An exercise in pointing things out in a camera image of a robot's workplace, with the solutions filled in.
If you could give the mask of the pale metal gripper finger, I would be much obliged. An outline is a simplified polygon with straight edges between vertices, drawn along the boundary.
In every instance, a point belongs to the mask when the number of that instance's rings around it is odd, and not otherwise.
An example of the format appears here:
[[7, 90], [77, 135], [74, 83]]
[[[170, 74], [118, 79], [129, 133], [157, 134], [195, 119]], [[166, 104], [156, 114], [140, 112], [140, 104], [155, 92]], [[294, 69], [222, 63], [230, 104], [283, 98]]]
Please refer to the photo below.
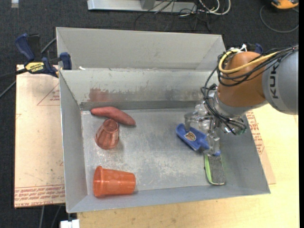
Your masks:
[[190, 130], [190, 125], [193, 122], [193, 113], [186, 113], [184, 115], [184, 128], [185, 131], [189, 131]]
[[220, 155], [220, 137], [216, 133], [208, 133], [207, 134], [207, 142], [209, 148], [207, 149], [207, 153], [209, 155]]

